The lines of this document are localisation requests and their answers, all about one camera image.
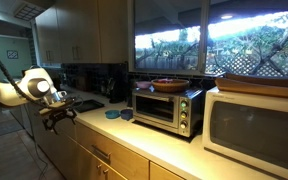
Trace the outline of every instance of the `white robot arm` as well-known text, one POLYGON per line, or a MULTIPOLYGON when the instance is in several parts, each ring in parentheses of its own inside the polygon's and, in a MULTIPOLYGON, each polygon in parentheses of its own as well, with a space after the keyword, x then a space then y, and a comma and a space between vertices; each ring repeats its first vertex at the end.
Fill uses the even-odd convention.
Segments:
POLYGON ((62 93, 66 94, 66 92, 57 91, 45 69, 29 69, 25 71, 20 81, 15 82, 1 62, 0 68, 10 81, 9 83, 0 82, 0 106, 15 107, 28 102, 40 105, 39 113, 46 130, 55 131, 56 122, 65 118, 70 118, 74 123, 76 113, 72 109, 72 104, 75 99, 64 99, 62 93))

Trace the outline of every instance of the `wooden bowl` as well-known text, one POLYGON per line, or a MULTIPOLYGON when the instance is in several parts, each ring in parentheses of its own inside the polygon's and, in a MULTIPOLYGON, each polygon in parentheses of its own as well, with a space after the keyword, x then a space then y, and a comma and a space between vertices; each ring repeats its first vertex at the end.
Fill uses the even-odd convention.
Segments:
POLYGON ((185 91, 190 84, 182 79, 154 79, 151 82, 155 90, 167 93, 185 91))

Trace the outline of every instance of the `tile floor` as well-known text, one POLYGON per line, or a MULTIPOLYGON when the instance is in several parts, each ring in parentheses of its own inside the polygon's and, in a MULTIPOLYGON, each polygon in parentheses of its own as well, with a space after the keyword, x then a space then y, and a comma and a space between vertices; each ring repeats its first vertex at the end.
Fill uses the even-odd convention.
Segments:
MULTIPOLYGON (((7 109, 0 107, 0 122, 13 119, 7 109)), ((63 180, 63 176, 36 148, 25 130, 0 136, 0 180, 63 180)))

